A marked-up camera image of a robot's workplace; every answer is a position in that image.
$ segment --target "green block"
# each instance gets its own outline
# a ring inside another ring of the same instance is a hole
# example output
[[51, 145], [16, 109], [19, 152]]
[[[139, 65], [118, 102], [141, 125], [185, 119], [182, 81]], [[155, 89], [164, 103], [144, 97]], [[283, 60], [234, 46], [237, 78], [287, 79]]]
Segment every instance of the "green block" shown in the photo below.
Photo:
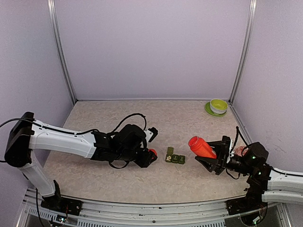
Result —
[[166, 158], [165, 158], [165, 161], [166, 162], [171, 162], [171, 160], [172, 160], [172, 155], [167, 154]]
[[184, 155], [179, 155], [178, 163], [179, 164], [184, 164], [185, 163], [185, 156]]
[[179, 155], [172, 155], [172, 163], [178, 163]]
[[174, 153], [174, 148], [173, 147], [168, 147], [167, 148], [167, 154], [172, 155]]

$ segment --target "green plate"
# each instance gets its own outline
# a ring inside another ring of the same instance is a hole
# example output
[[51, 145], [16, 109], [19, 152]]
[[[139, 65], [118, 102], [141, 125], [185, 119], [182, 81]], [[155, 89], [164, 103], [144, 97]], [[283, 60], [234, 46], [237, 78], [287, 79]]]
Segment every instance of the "green plate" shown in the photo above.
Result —
[[217, 114], [217, 113], [214, 113], [211, 109], [210, 109], [210, 102], [206, 103], [205, 104], [205, 110], [206, 112], [208, 112], [210, 115], [212, 116], [215, 116], [215, 117], [223, 117], [224, 115], [226, 115], [226, 112], [223, 113], [223, 114]]

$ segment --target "red container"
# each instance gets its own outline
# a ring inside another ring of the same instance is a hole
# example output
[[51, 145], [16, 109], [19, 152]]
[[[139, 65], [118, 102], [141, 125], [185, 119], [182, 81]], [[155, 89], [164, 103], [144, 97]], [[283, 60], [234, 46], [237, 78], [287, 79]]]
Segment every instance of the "red container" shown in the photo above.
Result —
[[217, 154], [214, 150], [205, 142], [204, 139], [194, 136], [188, 142], [188, 145], [192, 152], [194, 152], [197, 156], [200, 157], [210, 157], [217, 158]]

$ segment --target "yellow-green bowl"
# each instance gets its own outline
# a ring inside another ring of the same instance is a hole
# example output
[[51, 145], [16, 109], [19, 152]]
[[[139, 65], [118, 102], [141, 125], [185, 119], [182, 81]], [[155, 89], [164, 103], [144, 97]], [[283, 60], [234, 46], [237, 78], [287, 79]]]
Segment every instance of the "yellow-green bowl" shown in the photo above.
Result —
[[221, 100], [221, 99], [212, 99], [210, 101], [210, 106], [213, 108], [213, 109], [216, 109], [216, 110], [219, 110], [219, 111], [224, 111], [224, 110], [227, 110], [227, 102]]

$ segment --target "stack of bowls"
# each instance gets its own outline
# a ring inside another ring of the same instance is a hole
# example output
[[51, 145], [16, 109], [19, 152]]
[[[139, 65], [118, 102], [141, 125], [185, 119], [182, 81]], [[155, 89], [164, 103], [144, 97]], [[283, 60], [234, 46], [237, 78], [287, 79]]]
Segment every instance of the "stack of bowls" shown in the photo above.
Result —
[[221, 99], [212, 99], [210, 101], [210, 109], [215, 113], [219, 115], [223, 115], [227, 111], [227, 103]]

